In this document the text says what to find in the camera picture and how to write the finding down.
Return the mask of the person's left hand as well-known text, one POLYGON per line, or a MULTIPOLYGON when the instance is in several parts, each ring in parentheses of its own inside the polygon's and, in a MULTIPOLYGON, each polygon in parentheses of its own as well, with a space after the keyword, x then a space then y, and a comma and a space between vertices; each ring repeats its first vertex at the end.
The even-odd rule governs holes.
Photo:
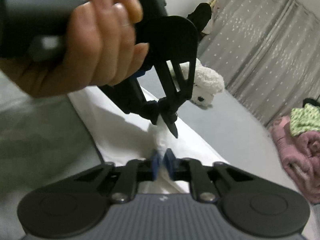
POLYGON ((1 71, 34 98, 114 86, 139 70, 148 54, 147 43, 136 43, 134 25, 142 18, 139 0, 88 0, 72 12, 61 65, 34 67, 1 59, 1 71))

